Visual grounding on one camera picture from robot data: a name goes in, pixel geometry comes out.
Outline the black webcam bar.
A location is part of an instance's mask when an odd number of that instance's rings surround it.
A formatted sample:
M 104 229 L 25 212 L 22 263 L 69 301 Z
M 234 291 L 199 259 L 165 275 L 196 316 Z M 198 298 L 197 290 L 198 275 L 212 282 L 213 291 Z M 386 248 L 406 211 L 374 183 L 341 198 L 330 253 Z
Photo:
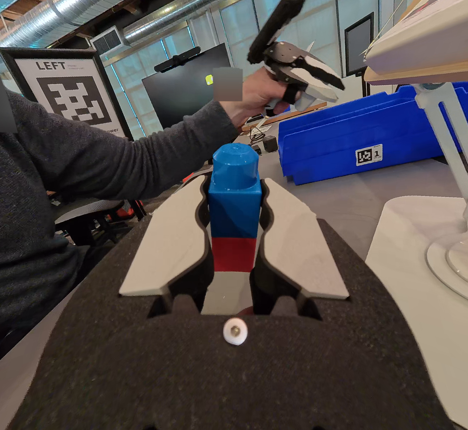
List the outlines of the black webcam bar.
M 155 65 L 154 71 L 156 73 L 164 73 L 175 67 L 183 66 L 188 61 L 192 60 L 197 55 L 199 55 L 200 53 L 201 53 L 201 48 L 194 47 L 184 53 L 181 53 L 180 55 L 175 54 L 171 59 L 168 59 L 158 65 Z

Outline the grey desk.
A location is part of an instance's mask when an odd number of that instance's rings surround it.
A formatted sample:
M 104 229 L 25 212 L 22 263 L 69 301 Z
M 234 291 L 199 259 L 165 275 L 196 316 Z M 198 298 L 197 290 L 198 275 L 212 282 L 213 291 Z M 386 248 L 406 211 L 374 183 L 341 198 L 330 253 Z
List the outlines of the grey desk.
M 447 164 L 429 159 L 356 175 L 295 186 L 282 174 L 278 153 L 262 150 L 261 178 L 271 178 L 324 219 L 362 258 L 366 259 L 383 206 L 403 196 L 461 197 Z M 1 359 L 1 429 L 6 429 L 23 401 L 44 347 L 68 295 Z

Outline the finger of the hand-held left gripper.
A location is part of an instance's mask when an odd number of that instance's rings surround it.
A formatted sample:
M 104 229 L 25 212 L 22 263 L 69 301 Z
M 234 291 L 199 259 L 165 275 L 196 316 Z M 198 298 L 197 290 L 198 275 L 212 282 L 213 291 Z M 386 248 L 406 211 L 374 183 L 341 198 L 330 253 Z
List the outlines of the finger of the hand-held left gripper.
M 313 55 L 298 56 L 291 63 L 291 66 L 296 69 L 303 69 L 312 77 L 339 90 L 345 90 L 341 77 L 331 67 Z
M 301 96 L 295 101 L 294 107 L 297 111 L 305 111 L 316 101 L 335 103 L 338 101 L 338 96 L 335 91 L 326 83 L 319 79 L 312 79 L 309 82 L 305 91 L 301 92 Z

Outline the person's left forearm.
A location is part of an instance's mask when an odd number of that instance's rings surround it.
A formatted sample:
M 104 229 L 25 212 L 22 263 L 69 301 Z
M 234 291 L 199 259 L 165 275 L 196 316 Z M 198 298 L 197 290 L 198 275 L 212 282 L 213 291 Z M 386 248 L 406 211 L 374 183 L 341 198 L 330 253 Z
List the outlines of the person's left forearm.
M 218 102 L 168 129 L 128 141 L 48 113 L 7 91 L 18 139 L 44 190 L 101 199 L 150 199 L 200 169 L 238 136 Z

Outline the dark screen on floor stand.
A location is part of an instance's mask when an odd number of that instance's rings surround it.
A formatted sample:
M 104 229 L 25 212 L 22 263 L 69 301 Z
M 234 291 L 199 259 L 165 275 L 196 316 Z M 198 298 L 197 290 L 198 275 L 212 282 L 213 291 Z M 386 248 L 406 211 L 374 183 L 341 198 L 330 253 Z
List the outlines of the dark screen on floor stand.
M 344 30 L 346 76 L 366 69 L 365 53 L 374 39 L 374 12 Z

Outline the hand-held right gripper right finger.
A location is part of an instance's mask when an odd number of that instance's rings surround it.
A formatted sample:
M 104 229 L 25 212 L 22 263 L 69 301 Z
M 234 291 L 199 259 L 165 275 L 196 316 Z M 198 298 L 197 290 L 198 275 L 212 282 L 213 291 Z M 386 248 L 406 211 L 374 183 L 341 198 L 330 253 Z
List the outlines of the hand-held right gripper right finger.
M 315 298 L 346 300 L 349 292 L 316 214 L 270 178 L 261 180 L 263 232 L 250 273 L 253 312 L 269 315 L 279 297 L 314 315 Z

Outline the blue building block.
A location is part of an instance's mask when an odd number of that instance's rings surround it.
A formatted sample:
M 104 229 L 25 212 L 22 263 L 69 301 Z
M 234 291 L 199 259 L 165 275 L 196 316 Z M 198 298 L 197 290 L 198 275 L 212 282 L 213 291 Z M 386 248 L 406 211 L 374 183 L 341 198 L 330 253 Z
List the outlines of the blue building block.
M 262 200 L 259 155 L 243 143 L 229 143 L 213 160 L 208 190 L 212 237 L 255 239 Z

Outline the white base board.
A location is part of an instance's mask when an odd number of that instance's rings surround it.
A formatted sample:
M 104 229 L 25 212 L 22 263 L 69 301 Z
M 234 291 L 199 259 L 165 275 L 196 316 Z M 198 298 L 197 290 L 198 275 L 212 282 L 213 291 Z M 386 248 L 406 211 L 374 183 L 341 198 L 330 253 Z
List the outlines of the white base board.
M 467 429 L 467 243 L 463 198 L 405 196 L 383 207 L 366 264 L 415 336 L 450 419 Z

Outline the red building block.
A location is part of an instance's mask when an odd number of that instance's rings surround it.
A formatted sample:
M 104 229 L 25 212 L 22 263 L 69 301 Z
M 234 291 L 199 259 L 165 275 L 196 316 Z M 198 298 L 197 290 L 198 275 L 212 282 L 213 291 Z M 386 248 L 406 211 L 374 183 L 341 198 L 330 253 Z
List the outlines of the red building block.
M 215 272 L 249 273 L 254 267 L 256 238 L 212 238 Z

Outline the black office chair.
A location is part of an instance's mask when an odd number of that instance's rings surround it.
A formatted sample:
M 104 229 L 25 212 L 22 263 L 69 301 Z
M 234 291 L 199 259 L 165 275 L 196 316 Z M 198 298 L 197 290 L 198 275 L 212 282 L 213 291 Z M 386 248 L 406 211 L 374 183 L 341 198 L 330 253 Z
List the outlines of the black office chair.
M 118 216 L 124 200 L 82 200 L 73 208 L 62 209 L 55 219 L 55 229 L 69 236 L 75 246 L 104 246 L 108 242 L 118 244 L 119 234 L 126 234 L 128 226 Z

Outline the black monitor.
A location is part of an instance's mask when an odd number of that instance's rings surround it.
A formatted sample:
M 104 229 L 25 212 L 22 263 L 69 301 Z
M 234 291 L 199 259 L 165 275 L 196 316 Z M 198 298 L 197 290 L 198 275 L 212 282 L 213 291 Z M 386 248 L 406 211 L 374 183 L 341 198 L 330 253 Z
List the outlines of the black monitor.
M 214 98 L 214 70 L 230 67 L 225 44 L 201 52 L 183 66 L 142 79 L 163 129 L 193 115 Z

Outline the ceiling air vent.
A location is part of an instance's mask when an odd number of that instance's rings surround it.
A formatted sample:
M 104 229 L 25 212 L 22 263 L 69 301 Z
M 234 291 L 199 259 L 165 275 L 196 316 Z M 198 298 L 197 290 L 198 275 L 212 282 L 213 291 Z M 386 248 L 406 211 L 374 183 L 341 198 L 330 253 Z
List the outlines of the ceiling air vent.
M 128 46 L 125 36 L 116 27 L 105 30 L 90 40 L 91 46 L 96 50 L 99 56 L 114 53 L 115 51 Z

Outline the blue tagged plastic bin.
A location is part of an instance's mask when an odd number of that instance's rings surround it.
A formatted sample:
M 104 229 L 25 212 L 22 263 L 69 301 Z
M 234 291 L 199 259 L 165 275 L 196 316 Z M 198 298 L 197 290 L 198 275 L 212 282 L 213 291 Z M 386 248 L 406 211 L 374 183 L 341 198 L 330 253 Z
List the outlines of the blue tagged plastic bin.
M 283 176 L 295 185 L 443 155 L 411 85 L 280 122 Z

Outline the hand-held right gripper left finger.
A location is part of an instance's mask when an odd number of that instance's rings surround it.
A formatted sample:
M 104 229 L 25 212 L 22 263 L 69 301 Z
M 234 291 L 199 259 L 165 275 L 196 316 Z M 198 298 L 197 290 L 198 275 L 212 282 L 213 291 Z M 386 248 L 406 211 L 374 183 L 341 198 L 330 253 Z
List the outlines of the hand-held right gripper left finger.
M 175 298 L 185 295 L 201 313 L 214 279 L 207 230 L 210 178 L 195 176 L 154 211 L 120 287 L 120 296 L 157 296 L 171 310 Z

